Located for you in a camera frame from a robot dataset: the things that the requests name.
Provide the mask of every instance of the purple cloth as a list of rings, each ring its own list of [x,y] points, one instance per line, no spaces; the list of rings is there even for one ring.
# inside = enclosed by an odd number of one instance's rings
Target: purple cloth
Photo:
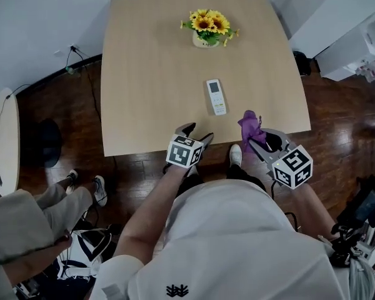
[[[244,152],[254,152],[249,145],[249,138],[253,138],[259,143],[266,144],[267,134],[261,130],[261,116],[258,120],[254,111],[247,110],[243,119],[237,122],[242,127],[242,140]]]

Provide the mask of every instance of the white cube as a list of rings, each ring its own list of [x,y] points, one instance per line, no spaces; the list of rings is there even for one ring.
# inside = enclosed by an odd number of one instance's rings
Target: white cube
[[[188,169],[199,162],[203,146],[200,141],[174,134],[168,146],[166,161]]]
[[[272,164],[275,180],[295,189],[313,175],[313,159],[302,145]]]

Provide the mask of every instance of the white round table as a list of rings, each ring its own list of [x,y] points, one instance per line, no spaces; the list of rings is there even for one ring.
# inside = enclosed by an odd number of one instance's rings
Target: white round table
[[[0,195],[13,193],[19,177],[19,114],[12,90],[0,91]]]

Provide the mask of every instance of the shirt logo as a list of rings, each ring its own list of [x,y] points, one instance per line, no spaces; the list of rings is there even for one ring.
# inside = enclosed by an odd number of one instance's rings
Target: shirt logo
[[[181,284],[181,287],[177,287],[172,285],[171,287],[167,287],[167,296],[170,296],[173,298],[174,296],[184,297],[189,293],[188,286],[183,286]]]

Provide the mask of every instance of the dark hardwood floor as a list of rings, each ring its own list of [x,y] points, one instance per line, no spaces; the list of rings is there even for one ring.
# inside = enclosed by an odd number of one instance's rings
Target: dark hardwood floor
[[[101,62],[88,66],[88,70],[100,106]],[[312,130],[292,134],[291,139],[302,144],[313,157],[314,176],[309,182],[335,218],[355,191],[356,177],[375,174],[375,83],[368,84],[361,77],[334,82],[321,78],[317,72],[302,81]],[[161,177],[165,151],[115,159],[104,157],[101,124],[85,70],[80,77],[65,74],[44,86],[24,91],[18,96],[18,104],[21,137],[24,126],[31,121],[52,118],[64,142],[54,168],[21,166],[20,188],[39,194],[72,168],[79,171],[82,182],[90,181],[96,174],[103,175],[109,201],[99,211],[99,224],[105,225],[125,223]],[[229,146],[217,144],[206,151],[198,167],[205,180],[224,178]],[[255,155],[245,154],[242,166],[262,180],[270,192],[272,181]],[[280,207],[291,211],[291,193],[278,186],[275,193]]]

